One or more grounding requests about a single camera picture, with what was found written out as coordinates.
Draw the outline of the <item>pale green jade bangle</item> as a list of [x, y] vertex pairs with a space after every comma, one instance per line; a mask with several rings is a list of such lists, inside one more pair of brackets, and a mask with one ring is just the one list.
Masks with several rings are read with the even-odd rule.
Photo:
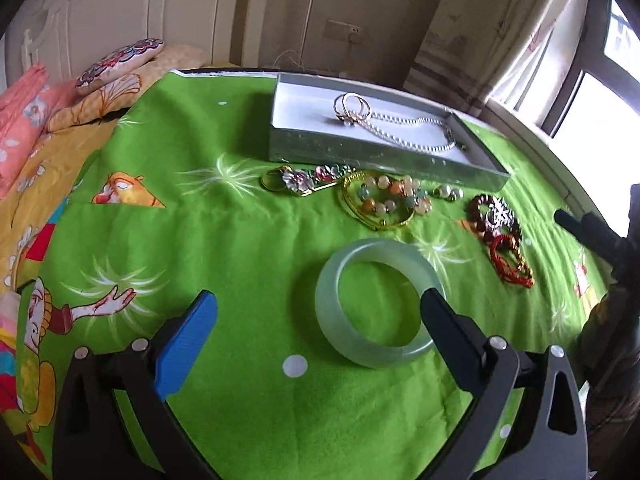
[[331, 347], [359, 366], [404, 365], [433, 347], [420, 320], [427, 289], [443, 292], [439, 277], [412, 245], [367, 238], [326, 260], [314, 290], [314, 312]]

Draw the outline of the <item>gold bangle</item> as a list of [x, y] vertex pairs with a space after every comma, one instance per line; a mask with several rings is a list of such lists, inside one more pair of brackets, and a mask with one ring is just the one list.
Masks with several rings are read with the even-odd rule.
[[418, 196], [407, 179], [382, 172], [355, 171], [343, 180], [341, 192], [350, 212], [373, 231], [406, 226], [418, 206]]

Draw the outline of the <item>flower brooch with gems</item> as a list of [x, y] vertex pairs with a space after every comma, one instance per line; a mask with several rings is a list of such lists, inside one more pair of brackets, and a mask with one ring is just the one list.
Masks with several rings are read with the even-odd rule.
[[273, 193], [286, 193], [306, 197], [341, 183], [356, 169], [346, 165], [319, 165], [294, 168], [283, 165], [269, 169], [260, 178], [260, 185]]

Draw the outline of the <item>grey jewelry tray box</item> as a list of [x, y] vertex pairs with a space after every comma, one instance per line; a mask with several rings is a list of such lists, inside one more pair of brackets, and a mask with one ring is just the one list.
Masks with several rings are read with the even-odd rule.
[[[369, 102], [367, 125], [346, 126], [336, 119], [333, 101], [346, 92]], [[277, 76], [269, 158], [308, 165], [335, 162], [490, 192], [501, 190], [510, 178], [478, 135], [445, 107], [374, 84], [293, 73]]]

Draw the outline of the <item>green cartoon print cloth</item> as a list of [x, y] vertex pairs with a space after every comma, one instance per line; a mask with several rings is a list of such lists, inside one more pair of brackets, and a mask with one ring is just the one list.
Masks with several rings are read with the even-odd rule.
[[534, 286], [505, 283], [460, 202], [433, 200], [374, 232], [340, 188], [265, 190], [276, 77], [169, 73], [90, 148], [43, 263], [21, 298], [19, 441], [48, 479], [54, 425], [76, 350], [130, 348], [201, 290], [218, 318], [166, 402], [224, 479], [416, 479], [468, 407], [435, 350], [368, 370], [340, 356], [314, 315], [322, 266], [343, 247], [397, 240], [434, 266], [454, 310], [515, 348], [565, 349], [604, 295], [597, 260], [553, 221], [561, 195], [509, 140], [472, 133], [512, 176], [499, 196], [523, 231]]

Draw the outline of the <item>yellow floral bedsheet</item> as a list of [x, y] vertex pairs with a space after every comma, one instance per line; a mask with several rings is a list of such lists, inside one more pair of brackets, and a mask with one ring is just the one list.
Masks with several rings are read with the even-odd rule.
[[86, 159], [117, 125], [101, 120], [50, 133], [39, 142], [9, 194], [1, 201], [1, 290], [16, 287], [27, 247], [70, 192]]

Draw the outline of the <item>striped printed curtain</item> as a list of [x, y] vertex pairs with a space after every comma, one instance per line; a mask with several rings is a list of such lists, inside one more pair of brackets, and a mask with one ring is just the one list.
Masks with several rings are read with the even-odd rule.
[[478, 116], [570, 0], [439, 0], [402, 88]]

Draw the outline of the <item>yellow floral pillow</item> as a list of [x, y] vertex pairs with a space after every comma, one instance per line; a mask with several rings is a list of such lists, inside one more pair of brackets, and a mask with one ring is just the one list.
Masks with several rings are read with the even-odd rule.
[[93, 122], [122, 108], [132, 107], [142, 94], [172, 70], [200, 68], [208, 60], [202, 49], [170, 44], [155, 58], [90, 92], [73, 106], [62, 108], [47, 122], [47, 130], [58, 130]]

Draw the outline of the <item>embroidered round pillow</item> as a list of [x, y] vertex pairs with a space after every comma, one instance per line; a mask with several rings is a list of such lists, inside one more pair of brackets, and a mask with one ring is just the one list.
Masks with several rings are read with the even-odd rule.
[[105, 55], [77, 78], [75, 89], [78, 96], [86, 96], [141, 67], [162, 52], [164, 47], [165, 43], [160, 38], [144, 38]]

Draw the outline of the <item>pink folded quilt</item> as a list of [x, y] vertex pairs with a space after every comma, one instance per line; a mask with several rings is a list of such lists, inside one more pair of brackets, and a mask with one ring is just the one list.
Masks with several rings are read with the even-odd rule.
[[42, 64], [29, 68], [1, 95], [1, 198], [14, 185], [49, 118], [75, 102], [76, 82], [49, 84]]

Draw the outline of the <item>white wooden headboard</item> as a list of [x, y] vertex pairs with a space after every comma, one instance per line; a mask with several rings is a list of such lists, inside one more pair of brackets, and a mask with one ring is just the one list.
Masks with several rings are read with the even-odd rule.
[[79, 76], [144, 38], [188, 44], [208, 65], [259, 62], [267, 0], [41, 0], [40, 32], [23, 27], [20, 69], [41, 63], [53, 82]]

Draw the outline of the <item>window frame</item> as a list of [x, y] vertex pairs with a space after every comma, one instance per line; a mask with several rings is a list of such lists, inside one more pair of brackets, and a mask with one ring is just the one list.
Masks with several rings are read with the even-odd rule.
[[550, 138], [556, 136], [562, 126], [586, 75], [597, 79], [634, 112], [639, 113], [638, 79], [605, 54], [611, 22], [618, 20], [613, 18], [613, 1], [622, 10], [631, 31], [639, 36], [639, 0], [588, 0], [574, 60], [541, 126]]

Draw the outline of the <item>wall power socket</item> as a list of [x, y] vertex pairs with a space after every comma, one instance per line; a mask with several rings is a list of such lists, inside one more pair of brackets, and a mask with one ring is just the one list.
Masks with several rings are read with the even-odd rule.
[[324, 25], [322, 37], [334, 41], [346, 42], [346, 44], [361, 44], [362, 28], [346, 22], [327, 20]]

